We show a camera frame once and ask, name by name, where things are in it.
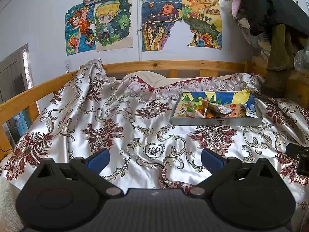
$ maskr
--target blond cartoon boy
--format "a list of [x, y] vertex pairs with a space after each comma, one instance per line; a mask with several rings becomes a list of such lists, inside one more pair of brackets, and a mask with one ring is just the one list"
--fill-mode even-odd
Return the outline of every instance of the blond cartoon boy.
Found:
[[97, 31], [99, 41], [103, 41], [104, 38], [109, 40], [111, 34], [114, 34], [114, 29], [111, 25], [111, 21], [121, 12], [120, 2], [118, 0], [110, 0], [101, 3], [100, 6], [95, 10], [95, 16], [98, 18], [100, 24], [96, 24], [95, 28], [100, 30]]

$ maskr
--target bed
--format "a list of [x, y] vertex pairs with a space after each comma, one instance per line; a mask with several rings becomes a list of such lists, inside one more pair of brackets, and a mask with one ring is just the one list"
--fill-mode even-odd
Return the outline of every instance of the bed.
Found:
[[[199, 77], [177, 78], [178, 70], [188, 67], [199, 70]], [[169, 78], [151, 72], [156, 70], [169, 70]], [[219, 71], [235, 73], [218, 77]], [[127, 75], [117, 80], [109, 76], [115, 72]], [[26, 108], [33, 122], [14, 150], [0, 127], [0, 174], [21, 189], [45, 157], [64, 163], [108, 148], [110, 161], [100, 175], [124, 192], [129, 187], [183, 188], [187, 192], [211, 175], [201, 164], [204, 148], [248, 163], [265, 157], [295, 197], [291, 230], [305, 229], [309, 177], [296, 174], [297, 162], [287, 157], [285, 147], [289, 143], [309, 146], [309, 112], [290, 100], [263, 96], [261, 74], [265, 70], [248, 62], [174, 60], [103, 65], [100, 59], [92, 60], [78, 71], [0, 105], [1, 124]], [[300, 91], [300, 86], [289, 88]], [[243, 89], [259, 99], [258, 110], [264, 116], [261, 126], [170, 124], [182, 91]], [[39, 114], [36, 101], [52, 92], [51, 103]], [[304, 94], [301, 99], [305, 106], [306, 97]]]

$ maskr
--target grey ribbed surface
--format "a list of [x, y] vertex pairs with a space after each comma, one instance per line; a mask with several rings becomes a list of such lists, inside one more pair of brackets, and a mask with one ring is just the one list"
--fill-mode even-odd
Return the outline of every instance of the grey ribbed surface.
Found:
[[[107, 201], [91, 222], [71, 231], [240, 232], [245, 230], [222, 222], [210, 211], [205, 201], [189, 198], [182, 190], [131, 189], [124, 198]], [[26, 229], [24, 232], [35, 232], [35, 230]], [[288, 230], [282, 228], [272, 232], [288, 232]]]

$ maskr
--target black jacket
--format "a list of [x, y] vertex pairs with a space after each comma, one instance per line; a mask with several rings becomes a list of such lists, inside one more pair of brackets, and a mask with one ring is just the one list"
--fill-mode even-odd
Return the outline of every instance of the black jacket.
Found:
[[309, 36], [309, 17], [292, 0], [241, 0], [248, 16], [251, 34], [271, 34], [277, 24], [285, 24]]

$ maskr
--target yellow hair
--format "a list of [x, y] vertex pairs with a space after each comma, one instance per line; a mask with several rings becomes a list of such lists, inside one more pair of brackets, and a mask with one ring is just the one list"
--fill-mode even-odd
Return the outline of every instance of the yellow hair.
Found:
[[107, 5], [100, 6], [95, 11], [95, 16], [97, 18], [108, 16], [109, 12], [112, 12], [112, 16], [115, 17], [116, 13], [119, 11], [120, 3], [111, 3]]

